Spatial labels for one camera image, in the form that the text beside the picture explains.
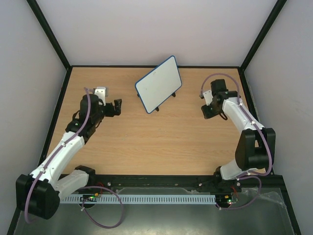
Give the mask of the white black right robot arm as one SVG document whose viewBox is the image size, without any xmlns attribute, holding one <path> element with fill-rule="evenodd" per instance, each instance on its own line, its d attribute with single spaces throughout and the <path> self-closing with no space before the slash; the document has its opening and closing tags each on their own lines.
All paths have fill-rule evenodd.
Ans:
<svg viewBox="0 0 313 235">
<path fill-rule="evenodd" d="M 272 169 L 276 133 L 266 128 L 249 112 L 238 91 L 229 91 L 223 79 L 211 82 L 211 89 L 201 91 L 206 102 L 201 107 L 205 119 L 220 116 L 230 119 L 240 133 L 234 160 L 219 168 L 220 176 L 214 178 L 213 186 L 223 192 L 230 187 L 230 180 L 240 178 L 256 170 L 265 169 L 265 175 Z"/>
</svg>

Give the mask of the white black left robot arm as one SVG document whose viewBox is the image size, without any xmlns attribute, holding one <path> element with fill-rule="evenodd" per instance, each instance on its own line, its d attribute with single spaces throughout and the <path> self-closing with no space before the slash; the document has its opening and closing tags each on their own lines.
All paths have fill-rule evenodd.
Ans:
<svg viewBox="0 0 313 235">
<path fill-rule="evenodd" d="M 93 178 L 95 170 L 79 166 L 62 178 L 65 167 L 74 155 L 88 142 L 105 117 L 121 114 L 122 100 L 106 103 L 104 95 L 85 94 L 65 132 L 48 157 L 30 174 L 20 175 L 16 180 L 17 207 L 29 215 L 50 219 L 60 202 L 76 190 L 85 187 Z"/>
</svg>

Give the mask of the blue framed whiteboard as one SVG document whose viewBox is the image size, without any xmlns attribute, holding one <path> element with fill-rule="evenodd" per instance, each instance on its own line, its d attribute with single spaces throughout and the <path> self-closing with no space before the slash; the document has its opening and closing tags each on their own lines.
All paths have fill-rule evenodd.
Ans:
<svg viewBox="0 0 313 235">
<path fill-rule="evenodd" d="M 175 96 L 182 87 L 176 57 L 168 57 L 139 79 L 134 87 L 146 113 L 158 111 L 159 106 L 169 97 Z"/>
</svg>

